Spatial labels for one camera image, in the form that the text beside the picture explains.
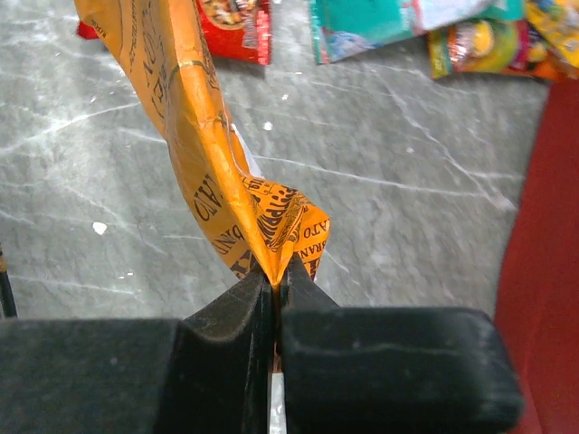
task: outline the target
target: yellow snack package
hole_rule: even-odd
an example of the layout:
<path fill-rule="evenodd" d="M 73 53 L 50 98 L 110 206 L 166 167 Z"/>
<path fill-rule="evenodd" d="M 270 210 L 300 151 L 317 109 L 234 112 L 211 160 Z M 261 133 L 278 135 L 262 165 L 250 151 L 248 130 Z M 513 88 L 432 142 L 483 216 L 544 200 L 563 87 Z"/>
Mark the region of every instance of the yellow snack package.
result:
<path fill-rule="evenodd" d="M 329 218 L 299 191 L 250 173 L 192 0 L 75 0 L 168 144 L 181 192 L 238 278 L 259 262 L 278 288 L 297 252 L 313 278 Z"/>
<path fill-rule="evenodd" d="M 579 0 L 527 0 L 526 14 L 565 63 L 579 68 Z"/>
<path fill-rule="evenodd" d="M 469 20 L 428 34 L 432 77 L 490 72 L 560 81 L 575 78 L 554 47 L 526 20 Z"/>

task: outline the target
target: snack package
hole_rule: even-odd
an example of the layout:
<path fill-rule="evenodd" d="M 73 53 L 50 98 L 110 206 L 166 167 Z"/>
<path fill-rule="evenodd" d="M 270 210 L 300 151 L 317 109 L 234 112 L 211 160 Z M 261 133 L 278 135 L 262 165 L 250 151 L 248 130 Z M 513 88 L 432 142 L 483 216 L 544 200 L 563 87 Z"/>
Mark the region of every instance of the snack package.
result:
<path fill-rule="evenodd" d="M 556 54 L 526 20 L 469 20 L 428 35 L 432 77 L 453 72 L 494 72 L 550 80 L 565 77 Z"/>
<path fill-rule="evenodd" d="M 196 4 L 75 0 L 168 144 L 181 192 L 239 278 L 259 262 L 278 289 L 297 252 L 316 274 L 329 218 L 302 193 L 252 174 L 223 102 Z"/>
<path fill-rule="evenodd" d="M 339 61 L 472 16 L 515 21 L 523 0 L 309 0 L 318 63 Z"/>
<path fill-rule="evenodd" d="M 564 63 L 579 67 L 579 0 L 527 0 L 527 20 L 551 43 Z"/>
<path fill-rule="evenodd" d="M 269 65 L 269 0 L 192 0 L 197 2 L 209 52 L 215 57 Z M 77 34 L 98 39 L 97 31 L 80 22 Z"/>

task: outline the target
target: orange snack bag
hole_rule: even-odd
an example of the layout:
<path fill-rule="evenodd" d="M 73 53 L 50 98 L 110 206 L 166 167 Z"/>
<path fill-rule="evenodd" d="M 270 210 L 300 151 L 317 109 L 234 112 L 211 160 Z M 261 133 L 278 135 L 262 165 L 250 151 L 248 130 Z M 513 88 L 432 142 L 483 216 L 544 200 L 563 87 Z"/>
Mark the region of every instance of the orange snack bag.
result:
<path fill-rule="evenodd" d="M 181 192 L 225 264 L 241 278 L 257 260 L 278 288 L 298 252 L 313 278 L 329 218 L 299 191 L 250 173 L 195 1 L 74 3 L 166 140 Z"/>

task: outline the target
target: teal snack bag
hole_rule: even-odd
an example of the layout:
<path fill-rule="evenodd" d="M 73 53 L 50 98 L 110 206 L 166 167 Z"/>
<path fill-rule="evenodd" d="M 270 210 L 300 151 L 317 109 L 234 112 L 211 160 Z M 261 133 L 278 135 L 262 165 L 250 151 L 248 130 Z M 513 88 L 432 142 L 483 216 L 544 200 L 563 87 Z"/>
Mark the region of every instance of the teal snack bag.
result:
<path fill-rule="evenodd" d="M 524 0 L 309 0 L 318 63 L 427 33 L 471 17 L 523 18 Z"/>

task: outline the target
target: marble surface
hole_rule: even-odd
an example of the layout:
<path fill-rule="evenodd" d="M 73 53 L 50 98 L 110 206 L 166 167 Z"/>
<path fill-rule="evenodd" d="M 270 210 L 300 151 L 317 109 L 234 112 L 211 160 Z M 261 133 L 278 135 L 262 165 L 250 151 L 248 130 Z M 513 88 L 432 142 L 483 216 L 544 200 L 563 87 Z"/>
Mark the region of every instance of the marble surface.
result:
<path fill-rule="evenodd" d="M 306 0 L 273 3 L 272 65 L 218 60 L 218 78 L 263 173 L 333 219 L 318 284 L 342 305 L 492 314 L 546 85 L 434 83 L 422 40 L 317 66 Z M 123 72 L 74 35 L 71 0 L 0 5 L 0 240 L 20 315 L 191 315 L 234 277 Z M 285 432 L 279 378 L 273 396 Z"/>

